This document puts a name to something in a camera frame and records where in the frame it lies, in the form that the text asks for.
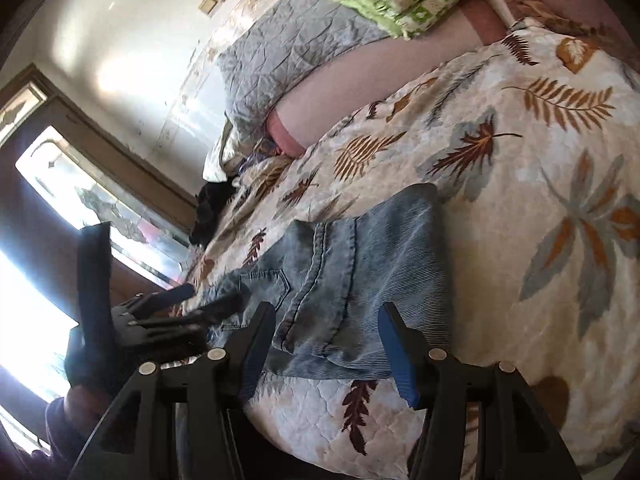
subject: person's arm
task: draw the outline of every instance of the person's arm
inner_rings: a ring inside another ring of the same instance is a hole
[[[45,414],[51,456],[36,450],[22,458],[35,480],[65,480],[82,448],[110,404],[103,392],[75,386],[47,406]]]

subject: blue gripper pad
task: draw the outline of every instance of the blue gripper pad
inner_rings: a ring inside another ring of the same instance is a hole
[[[409,329],[402,321],[402,317],[398,313],[393,303],[385,303],[378,311],[378,333],[382,340],[382,346],[385,348],[386,358],[391,367],[391,374],[396,381],[396,388],[400,396],[406,400],[409,406],[417,409],[420,405],[420,391],[417,384],[417,365],[420,362],[412,363],[411,349],[407,346],[406,337],[415,340],[414,334],[408,332],[417,332]]]
[[[273,305],[263,301],[249,325],[236,330],[225,345],[232,368],[239,371],[237,396],[242,402],[254,396],[275,330],[276,311]]]

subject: quilted bedspread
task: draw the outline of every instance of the quilted bedspread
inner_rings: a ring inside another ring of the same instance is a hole
[[[300,160],[251,168],[193,273],[198,305],[293,219],[361,215],[416,182],[445,202],[454,354],[511,360],[583,470],[640,434],[640,76],[526,21],[334,126]],[[265,374],[246,412],[281,449],[404,479],[424,413],[392,379]],[[474,473],[468,409],[463,477]]]

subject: wall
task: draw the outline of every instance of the wall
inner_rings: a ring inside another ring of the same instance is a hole
[[[192,62],[239,0],[212,18],[202,0],[48,0],[0,73],[5,83],[30,62],[121,142],[189,192],[223,126],[223,89],[200,103],[206,130],[185,128],[156,143]]]
[[[239,38],[278,0],[241,0],[229,13],[224,13],[208,43],[184,79],[178,99],[174,101],[156,143],[153,155],[172,156],[171,146],[184,139],[202,138],[208,131],[218,131],[223,122],[209,105],[224,93],[217,54]]]

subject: white wall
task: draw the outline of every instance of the white wall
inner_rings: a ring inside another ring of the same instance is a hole
[[[224,95],[207,112],[219,127],[183,135],[162,153],[152,150],[192,61],[239,0],[213,17],[202,0],[48,0],[0,73],[6,83],[30,62],[60,86],[105,130],[189,192],[222,129]]]

